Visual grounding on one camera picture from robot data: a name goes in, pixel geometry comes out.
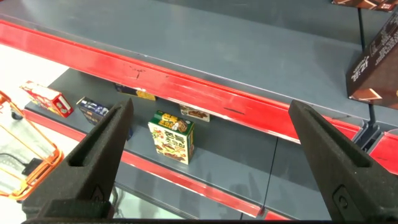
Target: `white floor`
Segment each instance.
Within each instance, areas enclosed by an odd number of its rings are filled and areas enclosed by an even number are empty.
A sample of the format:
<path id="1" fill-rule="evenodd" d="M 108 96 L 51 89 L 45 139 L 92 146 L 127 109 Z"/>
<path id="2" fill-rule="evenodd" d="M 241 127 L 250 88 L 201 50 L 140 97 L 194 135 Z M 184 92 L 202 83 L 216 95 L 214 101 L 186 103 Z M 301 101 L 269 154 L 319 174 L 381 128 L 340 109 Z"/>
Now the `white floor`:
<path id="1" fill-rule="evenodd" d="M 64 65 L 0 45 L 0 91 L 10 96 L 20 108 L 23 108 L 29 102 L 26 93 L 19 89 L 22 83 L 31 80 L 47 86 L 66 69 L 68 67 Z M 31 130 L 27 129 L 28 125 L 26 122 L 14 121 L 8 110 L 1 110 L 1 112 L 1 125 L 12 130 L 14 134 L 21 136 L 23 140 L 33 139 L 32 143 L 39 143 L 36 138 L 33 138 Z M 39 126 L 39 129 L 65 154 L 68 154 L 77 145 L 75 140 L 48 128 Z M 22 150 L 22 145 L 5 131 L 0 131 L 0 152 L 13 151 L 17 153 L 18 150 Z M 4 161 L 5 158 L 0 157 L 0 163 Z M 119 197 L 122 198 L 119 206 L 121 214 L 118 217 L 122 215 L 124 218 L 180 218 L 129 193 L 122 192 L 120 189 L 118 189 L 118 192 Z M 0 197 L 0 211 L 0 223 L 21 223 L 25 220 L 21 204 L 8 198 Z"/>

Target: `snack box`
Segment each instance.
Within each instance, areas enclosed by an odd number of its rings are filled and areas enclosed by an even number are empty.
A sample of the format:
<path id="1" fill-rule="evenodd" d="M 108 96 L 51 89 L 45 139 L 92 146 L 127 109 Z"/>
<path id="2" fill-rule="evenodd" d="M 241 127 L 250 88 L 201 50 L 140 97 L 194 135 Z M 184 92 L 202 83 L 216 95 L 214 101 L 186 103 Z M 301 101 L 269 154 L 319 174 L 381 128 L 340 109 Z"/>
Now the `snack box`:
<path id="1" fill-rule="evenodd" d="M 25 90 L 29 94 L 29 98 L 33 103 L 48 109 L 64 118 L 68 117 L 73 108 L 68 103 L 62 93 L 51 90 L 32 81 L 27 81 L 19 88 Z"/>
<path id="2" fill-rule="evenodd" d="M 194 149 L 192 121 L 157 111 L 148 126 L 158 153 L 185 164 L 190 162 Z"/>
<path id="3" fill-rule="evenodd" d="M 348 97 L 398 110 L 398 12 L 346 74 Z"/>
<path id="4" fill-rule="evenodd" d="M 196 110 L 194 108 L 191 108 L 189 106 L 185 106 L 185 105 L 180 105 L 180 110 L 181 110 L 181 114 L 183 115 L 187 115 L 187 116 L 191 116 L 192 118 L 198 118 L 201 119 L 202 121 L 210 121 L 210 114 L 200 111 L 200 110 Z"/>
<path id="5" fill-rule="evenodd" d="M 77 103 L 80 111 L 86 117 L 87 121 L 92 125 L 97 125 L 97 123 L 106 115 L 109 109 L 93 100 L 83 97 Z M 129 129 L 127 140 L 132 137 L 132 129 Z"/>
<path id="6" fill-rule="evenodd" d="M 144 92 L 144 91 L 141 91 L 141 90 L 135 90 L 133 88 L 130 88 L 130 87 L 127 87 L 127 86 L 124 86 L 124 85 L 120 85 L 120 84 L 117 84 L 117 83 L 115 83 L 114 86 L 115 86 L 115 89 L 118 92 L 120 92 L 120 93 L 125 93 L 125 94 L 128 94 L 128 95 L 138 96 L 139 98 L 144 98 L 144 99 L 147 99 L 147 100 L 154 100 L 154 101 L 156 100 L 156 96 L 154 96 L 152 94 L 149 94 L 147 92 Z"/>
<path id="7" fill-rule="evenodd" d="M 398 0 L 332 0 L 333 4 L 391 12 L 398 4 Z"/>

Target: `green snack box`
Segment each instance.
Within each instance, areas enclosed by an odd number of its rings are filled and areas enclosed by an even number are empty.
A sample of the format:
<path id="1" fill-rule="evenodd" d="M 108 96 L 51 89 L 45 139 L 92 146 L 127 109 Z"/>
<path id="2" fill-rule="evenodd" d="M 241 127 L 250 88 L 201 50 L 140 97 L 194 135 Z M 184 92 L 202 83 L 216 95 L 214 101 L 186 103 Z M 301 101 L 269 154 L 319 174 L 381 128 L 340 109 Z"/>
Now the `green snack box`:
<path id="1" fill-rule="evenodd" d="M 195 123 L 157 111 L 148 122 L 156 151 L 188 164 L 193 154 L 193 129 Z"/>

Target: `store shelf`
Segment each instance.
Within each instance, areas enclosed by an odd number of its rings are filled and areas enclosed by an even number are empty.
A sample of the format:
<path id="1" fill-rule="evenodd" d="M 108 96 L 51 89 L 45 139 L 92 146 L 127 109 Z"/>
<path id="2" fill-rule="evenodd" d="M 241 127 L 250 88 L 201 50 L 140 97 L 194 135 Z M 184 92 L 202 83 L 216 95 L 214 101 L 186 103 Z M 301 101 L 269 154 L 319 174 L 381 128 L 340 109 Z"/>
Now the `store shelf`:
<path id="1" fill-rule="evenodd" d="M 109 107 L 129 98 L 118 93 L 113 83 L 72 69 L 49 87 L 61 91 L 72 105 L 83 96 Z M 136 97 L 133 103 L 134 134 L 125 145 L 123 162 L 249 215 L 258 214 L 266 197 L 276 137 L 221 118 L 213 118 L 210 123 L 192 118 L 196 122 L 195 155 L 187 166 L 156 153 L 147 127 L 157 110 L 181 116 L 178 104 Z M 49 128 L 55 129 L 57 123 L 61 124 L 63 129 L 56 131 L 77 135 L 78 140 L 93 127 L 78 108 L 66 119 L 33 103 L 25 110 L 30 119 Z"/>
<path id="2" fill-rule="evenodd" d="M 173 3 L 3 1 L 0 42 L 289 141 L 298 142 L 292 99 L 351 139 L 369 119 L 366 104 L 346 97 L 345 73 L 361 50 L 356 9 L 318 0 Z"/>
<path id="3" fill-rule="evenodd" d="M 383 132 L 369 155 L 392 174 L 398 175 L 398 129 Z"/>
<path id="4" fill-rule="evenodd" d="M 201 220 L 241 218 L 241 212 L 123 162 L 119 165 L 115 182 L 119 188 L 183 218 Z"/>
<path id="5" fill-rule="evenodd" d="M 379 33 L 387 20 L 392 16 L 392 13 L 362 9 L 361 14 L 363 21 L 364 41 L 366 45 L 368 45 Z"/>
<path id="6" fill-rule="evenodd" d="M 278 140 L 266 208 L 289 219 L 331 219 L 301 146 Z"/>

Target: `brown box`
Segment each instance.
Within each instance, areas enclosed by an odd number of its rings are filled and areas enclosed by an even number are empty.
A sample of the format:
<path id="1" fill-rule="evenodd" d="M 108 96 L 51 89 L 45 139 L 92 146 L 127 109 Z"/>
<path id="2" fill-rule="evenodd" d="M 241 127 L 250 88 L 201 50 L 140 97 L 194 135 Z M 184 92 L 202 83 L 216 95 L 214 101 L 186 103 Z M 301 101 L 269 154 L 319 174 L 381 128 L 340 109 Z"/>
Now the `brown box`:
<path id="1" fill-rule="evenodd" d="M 398 12 L 346 76 L 351 99 L 398 109 Z"/>
<path id="2" fill-rule="evenodd" d="M 332 3 L 361 9 L 391 12 L 397 6 L 398 0 L 332 0 Z"/>

